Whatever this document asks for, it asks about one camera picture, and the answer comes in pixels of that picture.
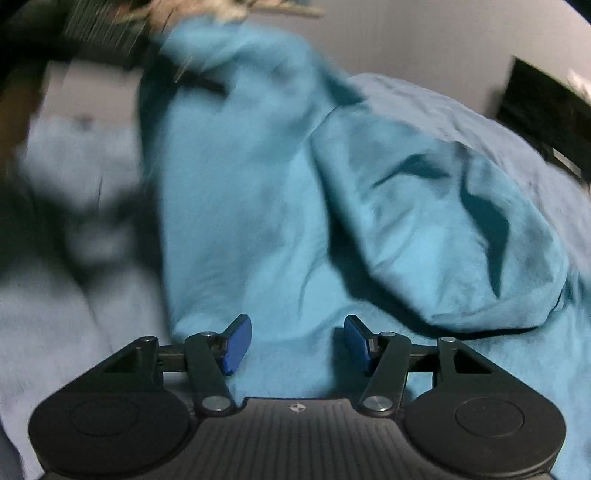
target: dark object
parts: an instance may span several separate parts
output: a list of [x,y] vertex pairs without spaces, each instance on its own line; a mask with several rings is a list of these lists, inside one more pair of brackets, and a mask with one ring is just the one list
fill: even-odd
[[[242,315],[184,345],[136,340],[41,403],[31,443],[46,480],[551,479],[566,428],[544,397],[456,339],[412,345],[356,316],[345,338],[371,375],[357,408],[272,398],[237,407],[224,374],[250,343]],[[193,417],[164,390],[163,371],[188,373]],[[401,407],[408,372],[432,372],[434,388]]]
[[581,16],[591,23],[591,0],[566,0],[570,5],[581,14]]
[[515,59],[497,119],[546,160],[558,162],[554,150],[560,152],[591,183],[591,105],[570,89]]
[[146,21],[116,23],[145,0],[0,0],[0,84],[17,62],[73,58],[124,69],[150,54]]

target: blue fabric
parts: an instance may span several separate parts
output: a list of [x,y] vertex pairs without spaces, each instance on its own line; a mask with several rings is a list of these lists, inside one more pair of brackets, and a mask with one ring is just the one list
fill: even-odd
[[[140,91],[176,340],[247,313],[236,397],[323,397],[366,383],[347,314],[415,343],[495,330],[470,345],[558,404],[554,472],[591,478],[590,283],[497,166],[372,114],[281,31],[191,20],[161,53],[226,88],[174,83],[158,61]],[[410,395],[427,383],[412,375]]]

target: screw head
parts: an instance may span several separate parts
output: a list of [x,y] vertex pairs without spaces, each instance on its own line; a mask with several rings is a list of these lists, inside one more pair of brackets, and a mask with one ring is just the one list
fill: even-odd
[[363,406],[371,411],[386,411],[391,409],[394,403],[389,398],[381,395],[373,395],[363,401]]
[[201,402],[203,408],[209,411],[224,411],[232,405],[232,402],[227,397],[222,397],[221,395],[211,395],[210,397],[205,397]]

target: blurry fabric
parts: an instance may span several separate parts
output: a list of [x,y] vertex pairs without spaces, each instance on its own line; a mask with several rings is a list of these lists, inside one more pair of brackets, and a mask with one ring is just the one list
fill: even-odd
[[470,344],[558,404],[555,473],[588,476],[589,282],[497,165],[375,115],[298,37],[194,20],[161,55],[139,104],[175,340],[247,313],[235,395],[322,397],[364,383],[347,314],[420,343],[494,331]]
[[42,400],[142,335],[170,341],[136,129],[37,121],[18,170],[0,188],[1,480],[42,475]]

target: small logo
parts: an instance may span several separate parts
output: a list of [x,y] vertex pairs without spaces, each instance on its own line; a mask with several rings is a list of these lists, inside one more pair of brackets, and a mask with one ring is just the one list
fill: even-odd
[[304,404],[301,404],[300,402],[290,405],[290,410],[293,413],[302,413],[305,409],[306,409],[306,406]]

